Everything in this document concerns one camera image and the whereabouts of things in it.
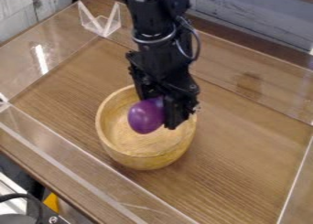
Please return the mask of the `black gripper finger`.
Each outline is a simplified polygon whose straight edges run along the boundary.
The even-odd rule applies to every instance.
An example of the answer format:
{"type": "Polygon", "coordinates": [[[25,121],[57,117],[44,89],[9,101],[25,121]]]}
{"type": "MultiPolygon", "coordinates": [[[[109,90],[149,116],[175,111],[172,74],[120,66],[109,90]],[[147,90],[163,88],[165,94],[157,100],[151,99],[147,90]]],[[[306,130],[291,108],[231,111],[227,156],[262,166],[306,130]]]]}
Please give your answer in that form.
{"type": "Polygon", "coordinates": [[[195,98],[183,97],[181,99],[175,99],[169,95],[163,97],[163,125],[168,130],[175,130],[188,120],[189,115],[195,113],[196,105],[197,100],[195,98]]]}
{"type": "Polygon", "coordinates": [[[157,91],[153,84],[135,83],[135,91],[140,100],[147,100],[156,97],[157,91]]]}

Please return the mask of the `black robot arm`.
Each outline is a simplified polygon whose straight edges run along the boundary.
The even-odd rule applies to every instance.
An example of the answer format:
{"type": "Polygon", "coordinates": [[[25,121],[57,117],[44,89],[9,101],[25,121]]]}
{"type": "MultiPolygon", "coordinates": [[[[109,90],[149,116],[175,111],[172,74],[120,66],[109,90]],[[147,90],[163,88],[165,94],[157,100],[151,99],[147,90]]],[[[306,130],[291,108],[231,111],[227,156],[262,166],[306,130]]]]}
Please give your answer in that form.
{"type": "Polygon", "coordinates": [[[189,0],[123,0],[132,19],[137,49],[125,53],[129,75],[140,100],[163,104],[163,126],[173,130],[188,120],[197,105],[199,86],[189,73],[200,49],[185,17],[189,0]]]}

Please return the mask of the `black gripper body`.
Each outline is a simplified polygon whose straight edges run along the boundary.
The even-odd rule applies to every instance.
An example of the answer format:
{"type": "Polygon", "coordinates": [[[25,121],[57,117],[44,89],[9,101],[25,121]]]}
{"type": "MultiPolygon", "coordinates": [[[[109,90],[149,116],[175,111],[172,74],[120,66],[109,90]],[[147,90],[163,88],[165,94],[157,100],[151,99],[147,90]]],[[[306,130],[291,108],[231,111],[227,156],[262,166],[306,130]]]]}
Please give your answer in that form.
{"type": "Polygon", "coordinates": [[[188,97],[197,100],[199,86],[189,73],[189,65],[197,59],[197,55],[192,53],[192,40],[135,38],[133,42],[137,50],[125,54],[133,83],[153,84],[156,96],[169,95],[175,99],[188,97]]]}

